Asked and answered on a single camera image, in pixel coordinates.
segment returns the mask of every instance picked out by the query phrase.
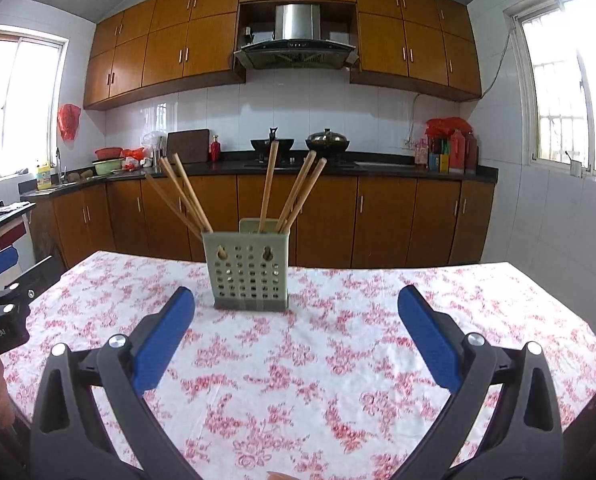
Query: range hood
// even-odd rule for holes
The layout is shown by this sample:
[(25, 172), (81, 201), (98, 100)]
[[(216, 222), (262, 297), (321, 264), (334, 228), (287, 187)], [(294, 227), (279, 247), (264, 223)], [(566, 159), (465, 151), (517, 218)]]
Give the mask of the range hood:
[(242, 47), (234, 56), (248, 69), (333, 68), (353, 66), (353, 45), (320, 39), (320, 6), (278, 5), (273, 40)]

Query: red floral pattern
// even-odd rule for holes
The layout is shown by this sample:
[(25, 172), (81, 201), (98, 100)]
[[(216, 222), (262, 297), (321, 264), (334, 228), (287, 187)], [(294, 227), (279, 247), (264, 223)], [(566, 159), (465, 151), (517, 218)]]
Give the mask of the red floral pattern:
[[(158, 388), (156, 419), (207, 480), (388, 480), (448, 398), (398, 317), (413, 283), (465, 332), (496, 345), (543, 345), (566, 427), (596, 393), (596, 338), (586, 323), (509, 264), (417, 270), (290, 268), (283, 314), (212, 308), (204, 264), (95, 253), (31, 304), (30, 341), (4, 355), (27, 414), (50, 348), (101, 345), (157, 312), (179, 285), (196, 303)], [(473, 455), (493, 413), (491, 388), (456, 462)], [(94, 388), (118, 454), (138, 465), (104, 392)]]

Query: black countertop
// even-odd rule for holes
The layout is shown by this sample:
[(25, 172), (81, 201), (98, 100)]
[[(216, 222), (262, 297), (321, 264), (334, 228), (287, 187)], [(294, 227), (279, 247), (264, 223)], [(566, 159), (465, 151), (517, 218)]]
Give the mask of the black countertop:
[[(230, 153), (231, 160), (221, 160), (219, 162), (198, 162), (195, 164), (185, 164), (184, 168), (188, 176), (211, 176), (211, 175), (238, 175), (238, 174), (259, 174), (264, 175), (267, 172), (265, 164), (257, 165), (255, 159), (251, 158), (251, 153), (245, 152), (247, 158), (240, 158), (237, 154), (242, 152)], [(302, 161), (302, 153), (296, 153), (296, 159)], [(382, 155), (378, 153), (345, 153), (347, 162), (353, 160), (355, 166), (344, 164), (342, 167), (335, 164), (327, 165), (322, 174), (332, 176), (399, 176), (408, 178), (430, 178), (433, 180), (475, 180), (478, 182), (497, 183), (498, 168), (489, 168), (488, 166), (479, 166), (475, 175), (460, 173), (432, 173), (425, 168), (420, 168), (413, 164), (413, 157), (403, 155)], [(300, 165), (292, 165), (289, 168), (276, 168), (274, 174), (297, 174), (300, 171)], [(144, 178), (145, 174), (150, 174), (155, 178), (164, 177), (166, 174), (155, 171), (154, 168), (146, 168), (131, 172), (112, 174), (104, 177), (93, 177), (85, 182), (77, 184), (66, 184), (61, 187), (38, 191), (30, 190), (20, 194), (22, 200), (31, 198), (55, 197), (71, 191), (82, 189), (83, 187), (94, 186), (100, 182), (115, 182), (117, 180), (133, 180)]]

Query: utensil holder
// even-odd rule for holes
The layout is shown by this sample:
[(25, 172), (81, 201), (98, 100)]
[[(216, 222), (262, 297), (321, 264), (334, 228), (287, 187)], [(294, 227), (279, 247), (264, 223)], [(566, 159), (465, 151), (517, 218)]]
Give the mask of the utensil holder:
[(203, 233), (214, 306), (226, 310), (287, 309), (289, 235), (273, 232), (277, 220), (242, 218), (239, 232)]

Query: lower cabinet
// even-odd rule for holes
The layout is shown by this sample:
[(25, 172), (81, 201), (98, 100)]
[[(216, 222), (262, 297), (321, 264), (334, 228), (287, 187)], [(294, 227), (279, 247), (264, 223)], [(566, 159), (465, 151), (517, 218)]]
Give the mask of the lower cabinet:
[(91, 186), (82, 190), (86, 225), (91, 240), (91, 250), (114, 251), (113, 230), (109, 218), (109, 206), (106, 199), (106, 186)]
[(60, 232), (62, 256), (66, 266), (71, 268), (93, 253), (82, 191), (56, 197), (53, 207)]
[(136, 256), (151, 256), (140, 181), (110, 182), (106, 185), (106, 192), (116, 250)]
[(351, 267), (357, 186), (354, 176), (318, 179), (297, 218), (298, 266)]
[[(213, 230), (237, 231), (238, 184), (236, 184), (236, 176), (190, 176), (189, 181)], [(189, 234), (189, 245), (191, 246), (191, 260), (205, 262), (203, 243)]]
[(361, 176), (355, 209), (354, 269), (407, 265), (415, 178)]
[(407, 267), (442, 267), (454, 241), (460, 182), (417, 181)]
[(479, 263), (485, 247), (493, 200), (493, 184), (468, 180), (462, 183), (450, 265)]
[[(267, 208), (267, 218), (278, 218), (284, 203), (291, 192), (294, 175), (274, 175), (271, 195)], [(259, 218), (262, 207), (262, 195), (265, 191), (265, 177), (262, 175), (238, 176), (238, 216), (240, 218)], [(296, 225), (289, 233), (289, 265), (296, 264)]]
[[(171, 179), (158, 178), (156, 184), (177, 204), (180, 213), (184, 213), (185, 208)], [(178, 178), (178, 184), (182, 186), (181, 178)], [(168, 260), (191, 260), (187, 227), (169, 209), (151, 184), (141, 180), (140, 187), (151, 256)]]

